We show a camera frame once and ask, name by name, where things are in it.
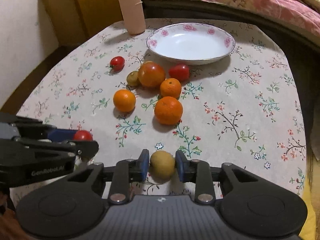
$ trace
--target red cherry tomato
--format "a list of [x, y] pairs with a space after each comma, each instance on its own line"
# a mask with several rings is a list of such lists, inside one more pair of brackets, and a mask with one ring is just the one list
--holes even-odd
[[189, 67], [185, 64], [178, 64], [169, 69], [169, 75], [172, 78], [178, 79], [180, 82], [189, 78]]
[[86, 130], [77, 131], [73, 136], [73, 139], [75, 141], [92, 141], [93, 140], [91, 133]]
[[121, 56], [114, 57], [110, 61], [110, 66], [112, 67], [113, 71], [121, 71], [124, 67], [124, 58]]

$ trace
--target pink cylinder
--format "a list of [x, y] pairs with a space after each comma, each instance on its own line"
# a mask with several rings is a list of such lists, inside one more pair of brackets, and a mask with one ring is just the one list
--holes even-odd
[[131, 35], [146, 30], [141, 0], [119, 0], [124, 26]]

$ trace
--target table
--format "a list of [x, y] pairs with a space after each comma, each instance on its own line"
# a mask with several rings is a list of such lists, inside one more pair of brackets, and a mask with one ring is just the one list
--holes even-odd
[[[183, 85], [181, 122], [163, 126], [154, 119], [157, 90], [126, 85], [127, 75], [152, 60], [166, 70], [172, 63], [151, 54], [146, 38], [154, 30], [178, 22], [201, 22], [231, 33], [232, 54], [213, 64], [191, 68]], [[59, 128], [90, 130], [100, 145], [96, 162], [113, 166], [138, 158], [142, 149], [152, 154], [181, 149], [187, 158], [211, 166], [231, 162], [301, 195], [306, 171], [306, 140], [296, 86], [282, 50], [254, 25], [220, 20], [146, 19], [147, 30], [129, 36], [123, 22], [115, 23], [82, 44], [58, 63], [31, 93], [19, 115], [42, 119]], [[126, 59], [124, 69], [112, 73], [109, 62]], [[112, 102], [119, 89], [137, 98], [130, 114]], [[16, 203], [43, 183], [15, 188]], [[108, 194], [107, 184], [104, 197]], [[215, 185], [220, 198], [218, 185]], [[194, 185], [177, 176], [161, 184], [148, 175], [132, 183], [135, 193], [193, 194]]]

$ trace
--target white plate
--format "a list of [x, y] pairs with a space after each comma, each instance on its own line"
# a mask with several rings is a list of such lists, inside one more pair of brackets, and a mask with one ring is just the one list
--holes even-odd
[[202, 23], [162, 27], [147, 38], [148, 48], [169, 61], [203, 65], [229, 55], [236, 42], [226, 31]]

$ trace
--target orange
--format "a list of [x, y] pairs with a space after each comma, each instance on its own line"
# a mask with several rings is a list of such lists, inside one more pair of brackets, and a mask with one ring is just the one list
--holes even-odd
[[113, 104], [121, 112], [131, 112], [136, 105], [136, 97], [132, 92], [121, 89], [113, 95]]
[[160, 93], [163, 97], [178, 98], [181, 94], [181, 84], [175, 78], [168, 78], [160, 85]]
[[155, 107], [155, 116], [161, 124], [176, 124], [183, 112], [182, 104], [173, 97], [159, 99]]
[[157, 63], [148, 61], [139, 68], [138, 79], [146, 88], [157, 88], [165, 80], [165, 71]]

